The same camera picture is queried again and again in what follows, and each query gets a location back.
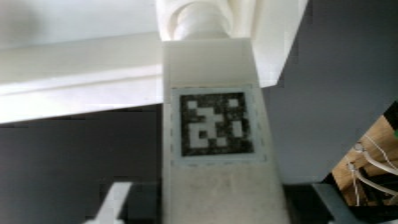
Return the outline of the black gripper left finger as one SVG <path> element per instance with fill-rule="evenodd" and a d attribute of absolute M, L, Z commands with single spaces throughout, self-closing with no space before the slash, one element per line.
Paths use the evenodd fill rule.
<path fill-rule="evenodd" d="M 116 182 L 112 184 L 96 217 L 86 221 L 86 224 L 125 224 L 119 214 L 132 185 L 132 182 Z"/>

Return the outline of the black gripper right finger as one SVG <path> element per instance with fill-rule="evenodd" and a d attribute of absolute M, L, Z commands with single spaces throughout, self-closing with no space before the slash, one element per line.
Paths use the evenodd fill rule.
<path fill-rule="evenodd" d="M 334 187 L 329 184 L 315 184 L 313 189 L 334 218 L 329 224 L 366 224 L 349 209 Z"/>

